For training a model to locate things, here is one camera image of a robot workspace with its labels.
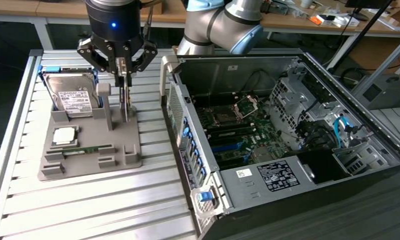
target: wooden table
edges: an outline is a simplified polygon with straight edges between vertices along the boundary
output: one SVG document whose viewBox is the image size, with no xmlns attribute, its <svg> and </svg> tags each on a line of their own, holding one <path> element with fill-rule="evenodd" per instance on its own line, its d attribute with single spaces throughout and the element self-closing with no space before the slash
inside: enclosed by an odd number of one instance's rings
<svg viewBox="0 0 400 240">
<path fill-rule="evenodd" d="M 325 6 L 335 7 L 339 4 L 341 12 L 348 8 L 335 0 L 316 0 Z M 315 14 L 313 9 L 301 8 L 309 15 Z M 180 0 L 165 0 L 162 14 L 153 15 L 152 26 L 158 28 L 184 28 L 186 11 Z M 36 27 L 38 38 L 45 50 L 53 49 L 48 33 L 48 24 L 88 25 L 88 13 L 82 0 L 62 0 L 60 3 L 40 2 L 40 0 L 0 0 L 0 21 L 32 23 Z M 343 28 L 333 25 L 317 26 L 308 19 L 295 18 L 292 15 L 263 14 L 260 21 L 264 31 L 299 34 L 340 35 Z M 332 67 L 341 55 L 352 45 L 367 22 L 360 22 L 356 27 L 347 27 L 343 35 L 348 36 L 340 50 L 337 51 L 328 67 Z M 367 36 L 400 38 L 400 31 L 393 31 L 381 23 L 376 22 L 369 29 Z"/>
</svg>

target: black pole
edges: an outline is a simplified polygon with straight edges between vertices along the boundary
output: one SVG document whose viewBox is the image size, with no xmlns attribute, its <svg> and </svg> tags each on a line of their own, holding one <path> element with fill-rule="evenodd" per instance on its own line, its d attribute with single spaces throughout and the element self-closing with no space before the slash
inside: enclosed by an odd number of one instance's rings
<svg viewBox="0 0 400 240">
<path fill-rule="evenodd" d="M 336 70 L 339 69 L 343 61 L 345 60 L 345 58 L 348 57 L 348 54 L 351 53 L 351 51 L 355 49 L 357 43 L 360 42 L 361 38 L 364 37 L 364 35 L 367 34 L 367 32 L 369 31 L 372 25 L 375 24 L 376 20 L 379 19 L 379 17 L 381 16 L 383 12 L 387 10 L 389 4 L 392 3 L 393 0 L 388 0 L 387 3 L 380 7 L 377 13 L 375 14 L 375 16 L 372 17 L 371 21 L 368 21 L 364 29 L 361 30 L 361 32 L 359 33 L 359 36 L 355 38 L 351 46 L 348 47 L 347 51 L 344 52 L 344 54 L 340 56 L 340 59 L 337 60 L 335 66 L 332 68 L 328 69 L 328 72 L 331 74 L 333 74 L 336 72 Z"/>
</svg>

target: hard drive label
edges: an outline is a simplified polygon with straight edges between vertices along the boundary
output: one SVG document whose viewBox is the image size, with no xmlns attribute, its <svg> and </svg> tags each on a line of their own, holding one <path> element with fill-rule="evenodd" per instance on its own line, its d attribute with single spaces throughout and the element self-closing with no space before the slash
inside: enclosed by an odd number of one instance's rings
<svg viewBox="0 0 400 240">
<path fill-rule="evenodd" d="M 277 161 L 257 167 L 268 190 L 276 192 L 300 184 L 287 161 Z"/>
<path fill-rule="evenodd" d="M 58 97 L 68 114 L 92 112 L 88 91 L 60 91 Z"/>
</svg>

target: aluminum extrusion table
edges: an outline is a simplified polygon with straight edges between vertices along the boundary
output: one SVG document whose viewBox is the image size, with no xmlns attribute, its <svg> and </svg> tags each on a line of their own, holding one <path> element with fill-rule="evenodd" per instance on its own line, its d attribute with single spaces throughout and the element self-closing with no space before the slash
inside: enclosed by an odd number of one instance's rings
<svg viewBox="0 0 400 240">
<path fill-rule="evenodd" d="M 74 50 L 29 57 L 0 150 L 0 239 L 197 239 L 158 102 L 160 63 L 169 54 L 158 50 L 132 81 L 142 166 L 44 182 L 37 171 L 52 100 L 37 67 L 89 64 Z M 114 80 L 100 73 L 98 81 Z M 114 87 L 110 103 L 117 94 Z"/>
</svg>

